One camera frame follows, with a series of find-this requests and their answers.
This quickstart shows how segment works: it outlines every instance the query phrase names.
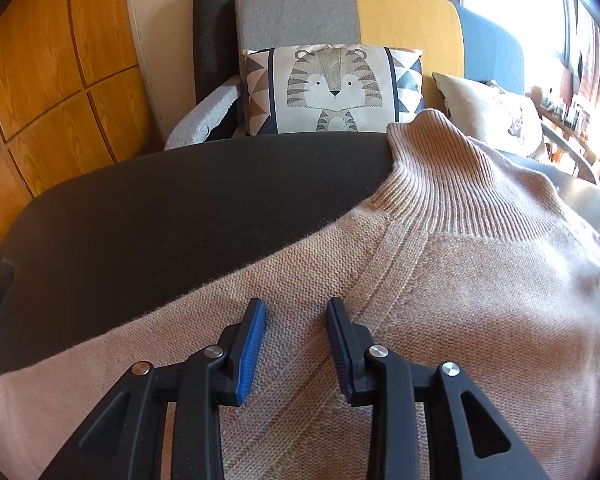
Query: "metal screw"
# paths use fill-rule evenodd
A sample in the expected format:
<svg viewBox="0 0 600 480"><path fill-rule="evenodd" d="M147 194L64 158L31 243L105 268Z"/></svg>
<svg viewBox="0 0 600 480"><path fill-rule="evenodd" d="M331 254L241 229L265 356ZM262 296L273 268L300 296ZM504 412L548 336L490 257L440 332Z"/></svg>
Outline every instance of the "metal screw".
<svg viewBox="0 0 600 480"><path fill-rule="evenodd" d="M205 355L210 359L217 359L219 357L222 357L222 354L224 354L224 350L221 346L211 345L205 348Z"/></svg>
<svg viewBox="0 0 600 480"><path fill-rule="evenodd" d="M371 354L373 357L387 357L389 355L389 351L386 346L373 345L369 347L369 354Z"/></svg>
<svg viewBox="0 0 600 480"><path fill-rule="evenodd" d="M451 361L442 365L442 371L449 377L455 377L460 373L460 367Z"/></svg>
<svg viewBox="0 0 600 480"><path fill-rule="evenodd" d="M133 375L147 375L151 370L151 365L147 361L138 361L131 367Z"/></svg>

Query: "gray fabric armrest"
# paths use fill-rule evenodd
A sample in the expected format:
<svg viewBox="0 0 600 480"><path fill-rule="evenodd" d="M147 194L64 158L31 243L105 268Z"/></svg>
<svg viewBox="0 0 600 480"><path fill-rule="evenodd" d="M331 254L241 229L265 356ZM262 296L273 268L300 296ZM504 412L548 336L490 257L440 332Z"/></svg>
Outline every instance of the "gray fabric armrest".
<svg viewBox="0 0 600 480"><path fill-rule="evenodd" d="M204 142L241 93L242 86L238 75L220 85L176 125L164 149L172 150Z"/></svg>

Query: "tiger illustration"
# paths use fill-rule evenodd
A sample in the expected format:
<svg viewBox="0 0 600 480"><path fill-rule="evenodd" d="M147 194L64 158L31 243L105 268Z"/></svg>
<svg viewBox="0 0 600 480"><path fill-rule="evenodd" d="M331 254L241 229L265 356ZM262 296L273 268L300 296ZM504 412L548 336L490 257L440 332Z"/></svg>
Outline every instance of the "tiger illustration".
<svg viewBox="0 0 600 480"><path fill-rule="evenodd" d="M300 49L286 85L286 104L322 110L316 131L356 132L351 110L381 107L382 94L363 50Z"/></svg>

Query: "blue gripper pad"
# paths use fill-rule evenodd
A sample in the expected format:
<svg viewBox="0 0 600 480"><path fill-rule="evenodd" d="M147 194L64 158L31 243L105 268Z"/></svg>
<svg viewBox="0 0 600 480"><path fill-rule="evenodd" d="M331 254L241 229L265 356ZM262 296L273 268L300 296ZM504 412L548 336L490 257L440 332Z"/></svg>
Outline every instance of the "blue gripper pad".
<svg viewBox="0 0 600 480"><path fill-rule="evenodd" d="M264 338L266 312L264 301L252 298L242 320L240 328L248 327L248 330L244 339L242 355L238 361L238 380L235 393L239 404L242 404L251 393L251 384L256 373L260 347Z"/></svg>

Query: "wooden cabinet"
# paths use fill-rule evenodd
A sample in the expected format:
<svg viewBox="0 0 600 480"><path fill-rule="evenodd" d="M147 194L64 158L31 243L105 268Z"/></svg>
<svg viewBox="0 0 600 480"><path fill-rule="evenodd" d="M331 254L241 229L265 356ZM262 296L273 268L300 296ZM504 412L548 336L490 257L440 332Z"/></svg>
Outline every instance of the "wooden cabinet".
<svg viewBox="0 0 600 480"><path fill-rule="evenodd" d="M0 241L60 182L162 148L126 0L13 0L0 17Z"/></svg>

